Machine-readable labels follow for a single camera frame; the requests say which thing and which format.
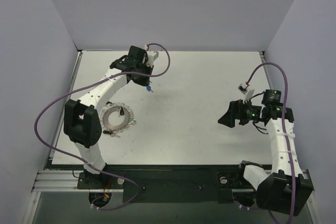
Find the blue tagged key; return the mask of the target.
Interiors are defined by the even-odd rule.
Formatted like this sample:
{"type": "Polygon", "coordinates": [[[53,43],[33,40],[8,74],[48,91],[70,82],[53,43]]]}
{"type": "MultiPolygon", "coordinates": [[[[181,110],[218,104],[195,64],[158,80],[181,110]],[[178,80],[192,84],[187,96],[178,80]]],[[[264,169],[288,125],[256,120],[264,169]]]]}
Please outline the blue tagged key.
{"type": "Polygon", "coordinates": [[[146,87],[146,90],[147,90],[148,92],[152,92],[152,93],[153,93],[153,90],[152,90],[151,86],[147,86],[147,87],[146,87]]]}

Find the metal disc keyring holder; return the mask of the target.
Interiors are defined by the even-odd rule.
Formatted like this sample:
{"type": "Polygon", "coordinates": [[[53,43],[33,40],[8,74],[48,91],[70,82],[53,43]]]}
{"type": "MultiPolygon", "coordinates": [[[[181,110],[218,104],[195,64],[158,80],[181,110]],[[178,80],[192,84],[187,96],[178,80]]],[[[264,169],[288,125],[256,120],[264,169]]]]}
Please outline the metal disc keyring holder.
{"type": "Polygon", "coordinates": [[[132,109],[124,103],[107,102],[99,115],[102,133],[120,138],[119,134],[136,125],[132,109]]]}

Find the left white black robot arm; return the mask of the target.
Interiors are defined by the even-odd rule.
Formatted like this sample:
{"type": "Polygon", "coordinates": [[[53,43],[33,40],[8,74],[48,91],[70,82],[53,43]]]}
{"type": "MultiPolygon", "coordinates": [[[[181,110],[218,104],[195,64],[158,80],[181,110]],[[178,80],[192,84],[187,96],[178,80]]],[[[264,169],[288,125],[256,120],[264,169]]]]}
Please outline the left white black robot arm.
{"type": "Polygon", "coordinates": [[[99,113],[112,96],[130,81],[147,87],[158,56],[157,51],[131,46],[128,54],[112,62],[103,77],[105,82],[78,100],[70,99],[65,104],[64,133],[85,160],[84,170],[90,174],[89,181],[96,188],[102,188],[108,182],[107,173],[102,171],[106,163],[98,144],[102,134],[99,113]]]}

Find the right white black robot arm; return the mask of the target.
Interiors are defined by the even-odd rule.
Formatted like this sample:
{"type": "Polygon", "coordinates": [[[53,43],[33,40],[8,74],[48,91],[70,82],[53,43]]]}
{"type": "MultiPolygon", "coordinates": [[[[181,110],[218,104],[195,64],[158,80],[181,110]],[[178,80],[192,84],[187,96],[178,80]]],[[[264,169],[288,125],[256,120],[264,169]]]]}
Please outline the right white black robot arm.
{"type": "Polygon", "coordinates": [[[236,100],[230,102],[218,123],[234,128],[236,121],[239,125],[264,124],[272,158],[269,174],[260,164],[242,161],[234,175],[236,184],[253,187],[259,208],[298,216],[313,191],[313,184],[304,177],[298,163],[292,109],[284,108],[280,102],[268,101],[255,106],[250,101],[236,100]]]}

